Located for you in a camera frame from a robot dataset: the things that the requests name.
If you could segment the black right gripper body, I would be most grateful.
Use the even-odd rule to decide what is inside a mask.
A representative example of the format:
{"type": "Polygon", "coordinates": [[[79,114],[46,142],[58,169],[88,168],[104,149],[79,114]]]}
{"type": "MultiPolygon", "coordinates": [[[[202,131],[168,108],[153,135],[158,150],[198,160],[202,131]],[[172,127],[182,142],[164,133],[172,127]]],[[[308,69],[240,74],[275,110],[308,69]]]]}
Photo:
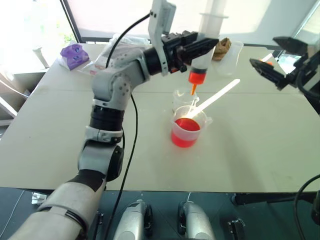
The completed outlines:
{"type": "Polygon", "coordinates": [[[288,83],[295,88],[298,84],[301,87],[312,88],[315,83],[311,83],[311,79],[316,75],[317,68],[320,62],[320,53],[317,51],[312,56],[309,56],[308,46],[297,47],[294,50],[287,50],[291,55],[299,56],[300,58],[294,62],[294,70],[286,75],[288,83]]]}

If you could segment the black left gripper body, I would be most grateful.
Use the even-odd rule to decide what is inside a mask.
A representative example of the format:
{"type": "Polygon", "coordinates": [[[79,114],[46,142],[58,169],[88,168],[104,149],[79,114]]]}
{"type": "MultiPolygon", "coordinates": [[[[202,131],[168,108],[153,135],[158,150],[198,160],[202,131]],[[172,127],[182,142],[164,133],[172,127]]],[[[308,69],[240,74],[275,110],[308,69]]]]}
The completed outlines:
{"type": "Polygon", "coordinates": [[[186,63],[183,63],[183,47],[186,46],[186,33],[169,33],[161,38],[163,50],[167,60],[168,71],[172,74],[187,71],[186,63]]]}

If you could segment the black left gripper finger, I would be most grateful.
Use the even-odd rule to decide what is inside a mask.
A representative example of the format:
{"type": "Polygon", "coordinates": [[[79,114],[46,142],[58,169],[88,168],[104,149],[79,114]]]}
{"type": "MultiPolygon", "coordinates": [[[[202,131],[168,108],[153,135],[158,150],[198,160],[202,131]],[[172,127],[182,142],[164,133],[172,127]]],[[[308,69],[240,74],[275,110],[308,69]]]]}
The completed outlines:
{"type": "Polygon", "coordinates": [[[217,38],[203,38],[183,47],[183,63],[191,65],[193,59],[209,53],[219,42],[217,38]]]}
{"type": "Polygon", "coordinates": [[[198,32],[196,31],[187,32],[185,34],[185,44],[186,45],[192,44],[197,40],[197,37],[198,37],[198,32]]]}

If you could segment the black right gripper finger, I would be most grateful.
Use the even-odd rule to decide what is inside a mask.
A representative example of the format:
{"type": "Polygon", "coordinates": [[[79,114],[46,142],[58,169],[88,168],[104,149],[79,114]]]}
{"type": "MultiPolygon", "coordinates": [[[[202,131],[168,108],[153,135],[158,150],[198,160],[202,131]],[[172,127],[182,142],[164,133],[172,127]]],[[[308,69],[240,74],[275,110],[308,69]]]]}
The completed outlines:
{"type": "Polygon", "coordinates": [[[249,62],[259,75],[272,82],[279,91],[286,87],[285,76],[276,71],[272,65],[253,58],[250,58],[249,62]]]}
{"type": "Polygon", "coordinates": [[[308,45],[298,39],[288,37],[288,36],[277,36],[272,39],[277,43],[283,50],[295,54],[295,55],[305,55],[308,51],[308,45]]]}

